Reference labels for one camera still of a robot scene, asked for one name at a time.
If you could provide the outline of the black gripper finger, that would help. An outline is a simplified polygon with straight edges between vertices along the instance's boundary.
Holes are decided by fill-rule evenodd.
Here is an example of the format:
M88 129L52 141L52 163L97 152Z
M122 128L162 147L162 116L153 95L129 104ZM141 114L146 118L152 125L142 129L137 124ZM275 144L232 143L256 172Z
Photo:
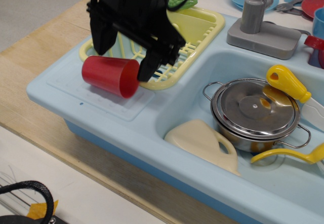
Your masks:
M117 31L113 28L113 23L91 9L90 28L95 51L99 55L105 54L116 41Z
M159 68L163 56L161 53L148 49L143 60L140 62L137 79L140 82L148 82L155 71Z

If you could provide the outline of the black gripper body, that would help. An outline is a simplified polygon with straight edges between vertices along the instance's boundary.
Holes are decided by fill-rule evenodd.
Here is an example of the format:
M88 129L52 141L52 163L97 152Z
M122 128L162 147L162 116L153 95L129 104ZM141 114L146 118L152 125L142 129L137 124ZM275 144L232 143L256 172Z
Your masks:
M113 28L146 50L162 54L161 64L174 64L185 45L182 35L167 16L169 0L90 0L87 11L95 10L113 23Z

